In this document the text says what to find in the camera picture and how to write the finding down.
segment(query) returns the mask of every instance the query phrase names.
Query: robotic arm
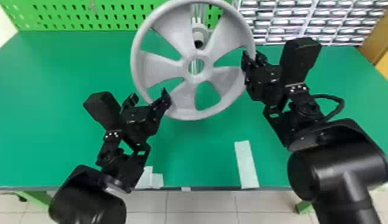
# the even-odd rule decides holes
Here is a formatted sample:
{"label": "robotic arm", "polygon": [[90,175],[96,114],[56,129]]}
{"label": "robotic arm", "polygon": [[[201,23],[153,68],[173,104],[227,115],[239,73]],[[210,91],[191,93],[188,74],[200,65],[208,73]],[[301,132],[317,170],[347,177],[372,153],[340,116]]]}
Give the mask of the robotic arm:
{"label": "robotic arm", "polygon": [[[288,41],[278,66],[259,52],[255,60],[244,52],[247,92],[265,104],[263,115],[293,152],[287,168],[290,185],[301,199],[312,202],[320,224],[378,224],[368,188],[388,181],[388,159],[353,120],[329,122],[343,109],[343,99],[309,93],[305,78],[320,50],[311,38]],[[338,106],[324,115],[317,98]]]}
{"label": "robotic arm", "polygon": [[[80,165],[57,191],[49,207],[51,219],[59,224],[122,224],[126,206],[120,198],[106,192],[113,189],[129,194],[141,177],[151,147],[147,139],[155,135],[171,99],[164,89],[159,99],[136,107],[138,97],[131,94],[122,104],[109,92],[92,94],[83,106],[105,129],[97,166],[101,171]],[[119,148],[121,141],[131,155]]]}

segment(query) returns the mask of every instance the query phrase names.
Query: black cable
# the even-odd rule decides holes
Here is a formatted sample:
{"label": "black cable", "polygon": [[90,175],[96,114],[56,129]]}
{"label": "black cable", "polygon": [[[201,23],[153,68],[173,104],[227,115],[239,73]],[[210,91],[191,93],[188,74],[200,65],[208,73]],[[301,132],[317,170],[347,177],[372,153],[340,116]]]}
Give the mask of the black cable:
{"label": "black cable", "polygon": [[342,98],[332,96],[332,95],[327,95],[327,94],[316,94],[316,95],[312,95],[312,96],[315,99],[317,99],[317,98],[330,99],[330,100],[333,100],[333,101],[338,103],[336,109],[334,109],[333,111],[331,111],[328,115],[326,115],[324,117],[324,119],[322,120],[323,122],[329,121],[331,118],[333,118],[335,115],[339,114],[344,109],[345,101]]}

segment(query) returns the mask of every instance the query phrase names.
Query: floor tile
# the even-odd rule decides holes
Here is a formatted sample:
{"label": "floor tile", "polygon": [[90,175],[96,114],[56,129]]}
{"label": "floor tile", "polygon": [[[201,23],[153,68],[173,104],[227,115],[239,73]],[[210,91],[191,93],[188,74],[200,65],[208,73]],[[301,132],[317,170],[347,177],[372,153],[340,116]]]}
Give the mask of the floor tile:
{"label": "floor tile", "polygon": [[128,212],[165,212],[167,191],[133,191],[119,194],[126,203]]}
{"label": "floor tile", "polygon": [[127,224],[164,224],[165,213],[129,213]]}
{"label": "floor tile", "polygon": [[35,203],[28,202],[26,212],[28,213],[46,213],[48,212],[48,208],[44,208],[42,206],[38,206]]}
{"label": "floor tile", "polygon": [[21,202],[16,195],[0,194],[0,213],[1,212],[24,212],[27,209],[27,202]]}
{"label": "floor tile", "polygon": [[240,224],[312,224],[306,214],[294,213],[238,213]]}
{"label": "floor tile", "polygon": [[25,213],[20,224],[56,224],[47,213]]}
{"label": "floor tile", "polygon": [[388,212],[388,190],[386,191],[371,191],[373,203],[377,211]]}
{"label": "floor tile", "polygon": [[168,212],[235,211],[231,191],[171,191],[167,199]]}
{"label": "floor tile", "polygon": [[0,213],[0,223],[19,224],[22,213]]}
{"label": "floor tile", "polygon": [[238,224],[234,213],[168,213],[166,224]]}
{"label": "floor tile", "polygon": [[309,213],[309,217],[311,218],[312,224],[319,224],[318,217],[316,216],[316,213],[312,212]]}
{"label": "floor tile", "polygon": [[293,191],[236,192],[238,211],[295,212],[301,199]]}
{"label": "floor tile", "polygon": [[[377,214],[378,214],[378,216],[379,216],[379,218],[381,220],[381,224],[388,224],[388,222],[384,221],[384,214],[383,213],[378,212]],[[311,217],[312,224],[319,224],[319,220],[318,220],[318,218],[316,216],[316,213],[314,213],[314,212],[310,213],[309,217]]]}

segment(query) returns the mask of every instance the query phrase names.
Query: green table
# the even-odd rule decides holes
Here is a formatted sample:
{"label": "green table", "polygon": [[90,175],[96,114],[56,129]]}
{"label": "green table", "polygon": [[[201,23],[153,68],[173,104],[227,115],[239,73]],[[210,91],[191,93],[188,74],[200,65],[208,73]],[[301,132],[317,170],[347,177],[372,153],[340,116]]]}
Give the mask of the green table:
{"label": "green table", "polygon": [[[134,34],[21,32],[0,49],[0,189],[58,187],[78,164],[95,166],[104,130],[82,103],[93,92],[110,91],[119,102],[135,92],[129,69]],[[178,57],[153,33],[145,48]],[[282,48],[258,50],[276,64]],[[233,51],[218,64],[239,65],[240,57],[241,51]],[[313,94],[344,98],[346,107],[335,119],[356,120],[388,155],[388,82],[355,48],[323,48],[307,84]],[[151,92],[159,95],[160,88]],[[209,94],[203,87],[199,104],[214,100]],[[336,106],[320,103],[325,113]],[[249,140],[260,186],[288,187],[289,152],[262,110],[262,103],[243,93],[205,120],[165,117],[149,140],[147,164],[169,187],[240,186],[234,142]]]}

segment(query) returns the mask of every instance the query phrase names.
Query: wheel rim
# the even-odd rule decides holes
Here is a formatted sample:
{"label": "wheel rim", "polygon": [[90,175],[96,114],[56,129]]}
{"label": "wheel rim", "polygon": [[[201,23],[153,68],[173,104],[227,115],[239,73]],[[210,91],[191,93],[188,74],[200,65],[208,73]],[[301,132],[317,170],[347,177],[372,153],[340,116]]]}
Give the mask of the wheel rim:
{"label": "wheel rim", "polygon": [[[211,4],[224,13],[204,49],[196,49],[191,27],[191,4]],[[180,54],[178,61],[141,50],[144,36],[153,29]],[[244,75],[240,67],[214,67],[219,58],[230,51],[245,47],[255,56],[255,44],[245,19],[234,7],[220,0],[171,0],[156,8],[137,31],[131,49],[131,72],[134,84],[148,102],[153,99],[148,88],[162,81],[184,78],[170,92],[173,105],[166,115],[179,120],[198,120],[217,114],[229,107],[244,91]],[[192,60],[203,60],[199,74],[188,72]],[[220,95],[220,101],[205,109],[197,110],[195,94],[202,82],[210,82]]]}

